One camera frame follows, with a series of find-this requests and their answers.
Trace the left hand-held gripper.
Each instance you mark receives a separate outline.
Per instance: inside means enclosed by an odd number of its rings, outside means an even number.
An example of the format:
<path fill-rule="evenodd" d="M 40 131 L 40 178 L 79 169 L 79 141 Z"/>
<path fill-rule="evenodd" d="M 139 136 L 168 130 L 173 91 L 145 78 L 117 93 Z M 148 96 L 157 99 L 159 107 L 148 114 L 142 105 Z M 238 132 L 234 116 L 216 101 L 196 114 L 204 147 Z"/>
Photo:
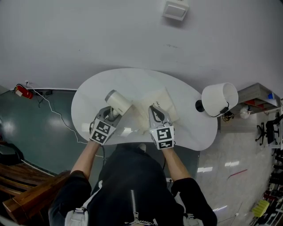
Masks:
<path fill-rule="evenodd" d="M 89 131 L 91 141 L 104 145 L 116 130 L 116 126 L 122 116 L 112 116 L 111 107 L 102 108 L 96 115 L 94 121 L 90 124 Z"/>

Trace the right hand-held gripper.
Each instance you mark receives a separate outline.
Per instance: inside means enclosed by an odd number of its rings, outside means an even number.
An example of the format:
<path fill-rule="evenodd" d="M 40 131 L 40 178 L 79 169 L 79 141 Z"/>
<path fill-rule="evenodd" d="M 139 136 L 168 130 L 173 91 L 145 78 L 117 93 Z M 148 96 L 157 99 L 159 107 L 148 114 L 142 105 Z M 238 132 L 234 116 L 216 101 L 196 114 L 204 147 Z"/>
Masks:
<path fill-rule="evenodd" d="M 150 105 L 149 109 L 149 133 L 158 150 L 173 148 L 174 141 L 174 126 L 170 115 L 158 106 Z"/>

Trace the cream drawstring cloth bag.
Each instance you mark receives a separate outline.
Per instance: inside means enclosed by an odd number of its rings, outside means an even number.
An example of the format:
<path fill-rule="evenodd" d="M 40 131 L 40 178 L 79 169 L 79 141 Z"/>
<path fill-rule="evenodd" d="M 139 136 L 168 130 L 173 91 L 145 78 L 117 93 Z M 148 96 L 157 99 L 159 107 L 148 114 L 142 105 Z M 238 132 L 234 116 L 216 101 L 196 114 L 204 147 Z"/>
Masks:
<path fill-rule="evenodd" d="M 134 114 L 137 117 L 141 133 L 149 129 L 149 106 L 160 107 L 165 110 L 171 118 L 172 122 L 179 120 L 173 100 L 171 99 L 167 89 L 151 91 L 140 99 L 133 100 Z"/>

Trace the white hair dryer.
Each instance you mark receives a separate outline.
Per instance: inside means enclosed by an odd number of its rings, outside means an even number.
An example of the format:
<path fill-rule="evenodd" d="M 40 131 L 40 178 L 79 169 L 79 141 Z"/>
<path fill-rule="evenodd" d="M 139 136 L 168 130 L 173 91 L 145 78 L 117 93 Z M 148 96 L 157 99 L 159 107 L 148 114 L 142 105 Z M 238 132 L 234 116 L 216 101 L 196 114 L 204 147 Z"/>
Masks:
<path fill-rule="evenodd" d="M 107 94 L 105 101 L 111 107 L 109 114 L 110 120 L 115 120 L 118 116 L 123 116 L 132 106 L 131 102 L 116 90 L 111 90 Z"/>

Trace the person's right forearm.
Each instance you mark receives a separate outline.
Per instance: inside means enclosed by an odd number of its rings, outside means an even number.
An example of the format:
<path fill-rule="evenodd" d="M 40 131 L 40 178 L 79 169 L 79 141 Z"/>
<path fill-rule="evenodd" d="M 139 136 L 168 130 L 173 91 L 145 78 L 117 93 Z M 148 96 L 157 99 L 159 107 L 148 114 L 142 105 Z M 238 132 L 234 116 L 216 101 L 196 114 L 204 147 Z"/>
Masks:
<path fill-rule="evenodd" d="M 167 162 L 168 170 L 173 182 L 185 178 L 191 178 L 187 168 L 173 148 L 162 149 L 162 152 Z"/>

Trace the person's left forearm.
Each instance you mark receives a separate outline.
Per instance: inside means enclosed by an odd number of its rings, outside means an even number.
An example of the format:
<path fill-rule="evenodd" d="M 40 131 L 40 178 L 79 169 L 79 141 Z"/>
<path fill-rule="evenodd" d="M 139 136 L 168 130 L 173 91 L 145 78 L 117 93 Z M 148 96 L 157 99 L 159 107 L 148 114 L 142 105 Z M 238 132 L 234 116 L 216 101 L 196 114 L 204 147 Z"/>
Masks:
<path fill-rule="evenodd" d="M 95 141 L 89 141 L 73 166 L 71 173 L 81 171 L 86 179 L 89 179 L 93 161 L 96 153 L 100 148 L 100 144 Z"/>

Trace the white shade table lamp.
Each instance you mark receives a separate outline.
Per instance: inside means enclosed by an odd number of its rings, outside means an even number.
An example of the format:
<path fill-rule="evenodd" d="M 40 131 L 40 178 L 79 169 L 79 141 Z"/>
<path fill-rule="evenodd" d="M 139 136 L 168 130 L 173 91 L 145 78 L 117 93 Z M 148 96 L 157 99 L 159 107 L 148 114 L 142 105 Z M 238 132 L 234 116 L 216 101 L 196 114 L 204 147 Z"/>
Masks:
<path fill-rule="evenodd" d="M 238 104 L 238 92 L 231 83 L 220 83 L 205 87 L 201 99 L 195 103 L 198 112 L 210 117 L 220 117 Z"/>

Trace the person's black jacket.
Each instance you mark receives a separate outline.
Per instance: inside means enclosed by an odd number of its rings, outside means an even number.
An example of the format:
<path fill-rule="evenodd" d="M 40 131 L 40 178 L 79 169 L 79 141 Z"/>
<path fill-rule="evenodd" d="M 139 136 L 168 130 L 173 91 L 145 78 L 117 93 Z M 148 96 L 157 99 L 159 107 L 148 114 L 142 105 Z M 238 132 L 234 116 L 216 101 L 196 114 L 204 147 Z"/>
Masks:
<path fill-rule="evenodd" d="M 167 187 L 161 165 L 145 147 L 117 148 L 94 188 L 70 173 L 49 209 L 50 226 L 217 226 L 217 217 L 191 178 Z"/>

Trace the red fire extinguisher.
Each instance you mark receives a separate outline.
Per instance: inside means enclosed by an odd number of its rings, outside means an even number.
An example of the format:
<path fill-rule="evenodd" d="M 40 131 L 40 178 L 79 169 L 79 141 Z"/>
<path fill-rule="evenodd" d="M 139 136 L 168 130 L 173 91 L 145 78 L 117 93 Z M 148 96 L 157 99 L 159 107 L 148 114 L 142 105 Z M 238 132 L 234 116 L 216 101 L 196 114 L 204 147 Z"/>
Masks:
<path fill-rule="evenodd" d="M 21 84 L 17 84 L 15 86 L 13 92 L 20 97 L 25 97 L 25 98 L 28 98 L 28 99 L 33 98 L 33 93 Z"/>

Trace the grey wooden desk with hutch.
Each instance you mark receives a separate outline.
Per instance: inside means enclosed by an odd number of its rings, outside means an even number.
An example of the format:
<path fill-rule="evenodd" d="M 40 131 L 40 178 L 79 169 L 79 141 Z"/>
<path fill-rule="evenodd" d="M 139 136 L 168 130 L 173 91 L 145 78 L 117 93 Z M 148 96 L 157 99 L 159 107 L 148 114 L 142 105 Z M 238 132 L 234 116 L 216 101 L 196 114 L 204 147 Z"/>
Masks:
<path fill-rule="evenodd" d="M 281 107 L 280 97 L 268 99 L 273 93 L 260 83 L 253 84 L 238 91 L 238 104 L 218 120 L 218 128 L 221 133 L 250 133 L 257 130 L 257 114 Z M 241 108 L 250 106 L 252 113 L 248 119 L 242 119 L 239 115 Z"/>

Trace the black office chair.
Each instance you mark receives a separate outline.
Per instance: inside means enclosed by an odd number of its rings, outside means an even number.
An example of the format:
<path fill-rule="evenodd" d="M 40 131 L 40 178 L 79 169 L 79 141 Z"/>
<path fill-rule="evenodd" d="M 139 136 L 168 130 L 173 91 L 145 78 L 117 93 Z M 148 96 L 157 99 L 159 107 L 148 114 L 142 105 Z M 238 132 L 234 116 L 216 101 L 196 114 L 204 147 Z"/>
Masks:
<path fill-rule="evenodd" d="M 260 130 L 260 136 L 255 139 L 255 141 L 258 141 L 261 138 L 261 146 L 263 145 L 264 138 L 266 137 L 268 144 L 272 144 L 275 141 L 275 134 L 277 133 L 279 135 L 279 129 L 275 130 L 274 125 L 279 124 L 281 120 L 283 120 L 283 114 L 272 121 L 267 121 L 266 124 L 262 122 L 261 125 L 257 125 L 257 128 Z"/>

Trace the yellow-green ridged box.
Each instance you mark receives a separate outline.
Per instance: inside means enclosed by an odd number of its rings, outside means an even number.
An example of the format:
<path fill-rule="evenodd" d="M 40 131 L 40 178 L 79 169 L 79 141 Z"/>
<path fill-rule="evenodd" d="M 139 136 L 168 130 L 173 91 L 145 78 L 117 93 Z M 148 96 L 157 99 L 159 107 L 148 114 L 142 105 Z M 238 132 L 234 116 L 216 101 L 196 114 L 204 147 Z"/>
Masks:
<path fill-rule="evenodd" d="M 262 217 L 269 207 L 269 202 L 266 200 L 259 200 L 259 202 L 252 208 L 252 213 L 255 217 Z"/>

